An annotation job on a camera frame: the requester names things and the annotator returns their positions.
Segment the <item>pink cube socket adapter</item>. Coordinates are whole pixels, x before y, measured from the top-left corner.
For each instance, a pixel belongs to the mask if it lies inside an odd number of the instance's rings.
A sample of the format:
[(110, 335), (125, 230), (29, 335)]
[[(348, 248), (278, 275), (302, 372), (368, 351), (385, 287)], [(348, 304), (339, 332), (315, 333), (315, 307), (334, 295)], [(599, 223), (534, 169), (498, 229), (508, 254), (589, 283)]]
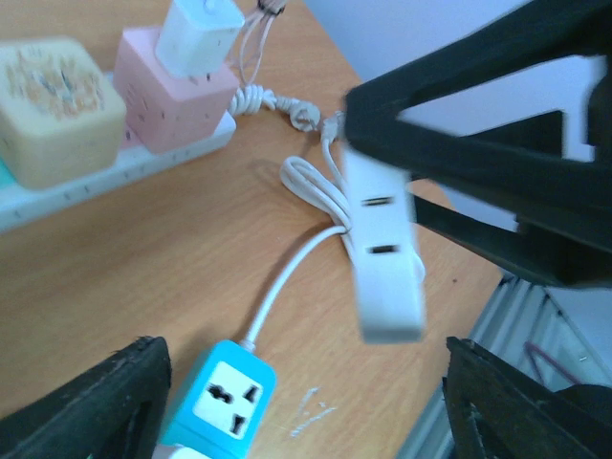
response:
[(155, 154), (210, 137), (239, 87), (227, 65), (207, 76), (171, 76), (154, 54), (159, 35), (158, 27), (125, 29), (113, 74), (126, 124)]

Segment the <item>beige cube socket adapter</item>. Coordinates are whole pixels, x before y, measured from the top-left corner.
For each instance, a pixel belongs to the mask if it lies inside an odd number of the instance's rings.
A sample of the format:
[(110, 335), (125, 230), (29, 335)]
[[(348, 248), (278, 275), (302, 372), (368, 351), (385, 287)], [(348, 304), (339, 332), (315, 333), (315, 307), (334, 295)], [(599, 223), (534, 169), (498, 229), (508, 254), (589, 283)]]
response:
[(1, 44), (1, 160), (43, 189), (111, 166), (126, 105), (83, 45), (68, 36)]

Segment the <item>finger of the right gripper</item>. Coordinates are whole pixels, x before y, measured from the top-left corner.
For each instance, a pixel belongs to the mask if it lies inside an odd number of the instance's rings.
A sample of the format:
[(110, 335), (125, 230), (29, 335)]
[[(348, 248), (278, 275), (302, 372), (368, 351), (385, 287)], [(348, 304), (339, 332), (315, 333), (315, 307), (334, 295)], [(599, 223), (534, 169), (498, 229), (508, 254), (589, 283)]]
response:
[[(346, 1), (343, 55), (370, 80), (473, 33), (518, 1)], [(587, 101), (605, 69), (601, 57), (572, 56), (410, 108), (404, 118), (452, 134), (474, 134), (560, 110), (563, 155), (589, 161)]]
[(549, 287), (609, 287), (611, 253), (528, 225), (513, 232), (426, 199), (414, 198), (416, 223), (531, 283)]

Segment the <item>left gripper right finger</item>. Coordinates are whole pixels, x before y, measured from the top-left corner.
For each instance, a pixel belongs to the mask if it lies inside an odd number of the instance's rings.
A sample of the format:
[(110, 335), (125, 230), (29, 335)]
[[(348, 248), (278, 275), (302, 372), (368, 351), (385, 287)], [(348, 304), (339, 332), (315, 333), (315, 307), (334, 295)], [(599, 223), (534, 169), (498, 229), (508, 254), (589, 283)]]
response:
[(458, 458), (608, 458), (611, 389), (551, 391), (469, 339), (449, 337), (443, 392)]

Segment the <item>white grey plug adapter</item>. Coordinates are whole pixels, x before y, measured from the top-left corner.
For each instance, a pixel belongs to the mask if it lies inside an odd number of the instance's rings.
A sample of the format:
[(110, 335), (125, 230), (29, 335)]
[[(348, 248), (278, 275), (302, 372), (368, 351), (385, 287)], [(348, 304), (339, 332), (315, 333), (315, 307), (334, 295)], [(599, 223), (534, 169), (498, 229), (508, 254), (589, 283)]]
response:
[(209, 459), (209, 457), (188, 447), (157, 445), (152, 459)]

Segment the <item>white rounded plug adapter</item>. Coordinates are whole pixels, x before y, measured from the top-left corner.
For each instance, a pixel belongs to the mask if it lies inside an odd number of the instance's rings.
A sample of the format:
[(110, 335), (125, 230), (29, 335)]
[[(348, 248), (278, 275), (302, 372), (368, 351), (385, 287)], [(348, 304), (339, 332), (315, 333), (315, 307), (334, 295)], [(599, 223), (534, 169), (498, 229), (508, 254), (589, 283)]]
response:
[(342, 172), (361, 336), (369, 344), (418, 341), (426, 328), (426, 269), (408, 174), (349, 145), (343, 147)]

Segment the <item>white usb charger with cable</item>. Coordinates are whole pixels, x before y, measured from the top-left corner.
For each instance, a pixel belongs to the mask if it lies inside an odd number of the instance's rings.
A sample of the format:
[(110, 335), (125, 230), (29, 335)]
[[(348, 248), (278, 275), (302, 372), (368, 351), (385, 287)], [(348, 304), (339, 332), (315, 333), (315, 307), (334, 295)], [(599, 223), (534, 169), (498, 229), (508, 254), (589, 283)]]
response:
[(257, 1), (243, 13), (232, 0), (174, 1), (154, 54), (174, 77), (201, 77), (230, 63), (244, 86), (254, 83), (270, 28), (285, 1)]

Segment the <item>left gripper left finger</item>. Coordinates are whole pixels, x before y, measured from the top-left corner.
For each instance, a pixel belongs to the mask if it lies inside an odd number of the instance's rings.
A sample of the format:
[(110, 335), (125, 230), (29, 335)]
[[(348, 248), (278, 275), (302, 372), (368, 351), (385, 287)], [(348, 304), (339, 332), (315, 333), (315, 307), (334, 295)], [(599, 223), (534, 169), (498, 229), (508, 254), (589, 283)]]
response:
[(141, 337), (1, 420), (3, 458), (150, 458), (171, 386), (162, 337)]

